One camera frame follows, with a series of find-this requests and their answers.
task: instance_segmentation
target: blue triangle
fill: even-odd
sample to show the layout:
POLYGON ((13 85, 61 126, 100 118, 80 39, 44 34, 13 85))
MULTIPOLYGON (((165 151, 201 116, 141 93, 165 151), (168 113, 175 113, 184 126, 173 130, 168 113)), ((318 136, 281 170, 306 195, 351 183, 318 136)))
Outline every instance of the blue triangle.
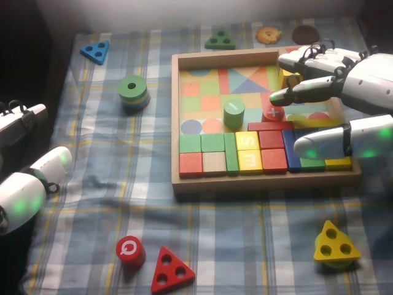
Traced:
POLYGON ((232 91, 234 91, 245 80, 247 80, 247 77, 244 77, 243 75, 239 74, 234 69, 229 69, 228 77, 229 77, 229 91, 230 91, 230 93, 232 93, 232 91))
POLYGON ((252 82, 250 79, 244 81, 238 88, 232 91, 232 94, 242 94, 242 93, 255 93, 255 92, 268 92, 269 90, 264 89, 258 84, 252 82))
POLYGON ((109 41, 82 46, 79 52, 97 65, 102 65, 109 50, 109 41))

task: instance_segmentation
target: white wall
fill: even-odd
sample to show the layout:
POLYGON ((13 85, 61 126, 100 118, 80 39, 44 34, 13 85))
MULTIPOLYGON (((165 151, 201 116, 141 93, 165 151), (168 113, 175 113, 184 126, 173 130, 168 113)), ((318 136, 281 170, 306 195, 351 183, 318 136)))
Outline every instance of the white wall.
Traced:
POLYGON ((55 42, 69 50, 79 32, 353 15, 364 0, 36 0, 55 42))

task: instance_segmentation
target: wooden frame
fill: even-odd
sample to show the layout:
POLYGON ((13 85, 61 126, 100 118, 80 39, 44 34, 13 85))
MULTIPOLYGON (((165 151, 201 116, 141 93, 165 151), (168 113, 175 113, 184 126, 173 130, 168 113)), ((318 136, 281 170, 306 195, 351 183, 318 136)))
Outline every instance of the wooden frame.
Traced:
MULTIPOLYGON (((172 184, 175 193, 201 191, 245 191, 279 187, 316 187, 348 185, 360 180, 361 170, 352 159, 351 171, 325 171, 315 173, 289 173, 285 175, 221 176, 213 178, 180 179, 179 177, 179 71, 203 68, 232 68, 236 66, 271 65, 286 48, 246 49, 219 52, 186 53, 172 56, 172 184)), ((329 113, 342 119, 338 98, 327 102, 329 113)))

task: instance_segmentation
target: tablecloth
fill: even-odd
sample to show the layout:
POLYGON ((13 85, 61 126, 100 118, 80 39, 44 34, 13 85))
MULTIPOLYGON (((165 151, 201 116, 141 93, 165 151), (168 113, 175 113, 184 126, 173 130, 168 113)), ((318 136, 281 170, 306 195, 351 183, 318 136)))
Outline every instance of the tablecloth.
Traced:
MULTIPOLYGON (((269 46, 292 45, 292 30, 302 23, 314 25, 338 47, 365 48, 356 21, 348 17, 216 28, 228 29, 237 48, 248 49, 268 47, 255 40, 261 26, 283 32, 269 46)), ((70 149, 73 165, 38 218, 21 282, 27 293, 150 294, 161 246, 197 275, 177 294, 393 293, 391 156, 363 160, 364 178, 356 187, 176 200, 170 173, 171 56, 206 51, 211 33, 204 26, 76 36, 52 136, 52 147, 70 149), (80 46, 104 40, 111 46, 102 66, 79 53, 80 46), (117 84, 131 74, 147 79, 152 100, 126 116, 117 84), (328 219, 362 253, 346 271, 313 261, 314 240, 328 219), (146 250, 137 272, 126 272, 115 254, 125 235, 139 237, 146 250)), ((346 109, 346 116, 362 114, 346 109)))

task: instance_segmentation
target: dark background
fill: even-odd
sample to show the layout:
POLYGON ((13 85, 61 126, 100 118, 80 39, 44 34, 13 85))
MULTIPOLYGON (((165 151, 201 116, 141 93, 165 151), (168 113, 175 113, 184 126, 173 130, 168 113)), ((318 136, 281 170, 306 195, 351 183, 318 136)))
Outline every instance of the dark background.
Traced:
MULTIPOLYGON (((358 22, 368 46, 393 53, 391 0, 365 0, 358 22)), ((49 119, 35 140, 21 143, 24 156, 15 171, 33 163, 49 148, 68 60, 54 46, 34 0, 0 1, 0 101, 43 103, 49 119)), ((35 218, 0 237, 0 294, 15 294, 27 260, 35 218)))

